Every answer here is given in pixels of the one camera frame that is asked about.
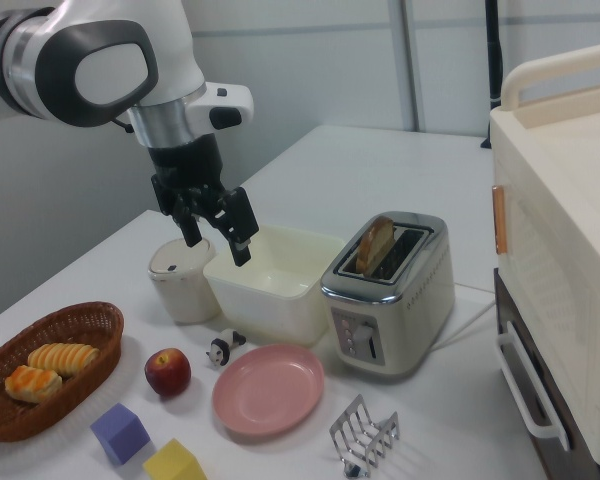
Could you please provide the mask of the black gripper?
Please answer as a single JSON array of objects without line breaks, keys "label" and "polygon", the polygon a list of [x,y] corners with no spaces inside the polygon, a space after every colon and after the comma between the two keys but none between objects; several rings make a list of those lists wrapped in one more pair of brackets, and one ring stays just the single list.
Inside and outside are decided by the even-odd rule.
[{"label": "black gripper", "polygon": [[150,148],[149,155],[160,211],[172,216],[186,245],[194,247],[202,240],[196,213],[226,239],[234,264],[246,264],[259,225],[246,190],[226,190],[222,185],[223,164],[215,135],[203,135],[177,147]]}]

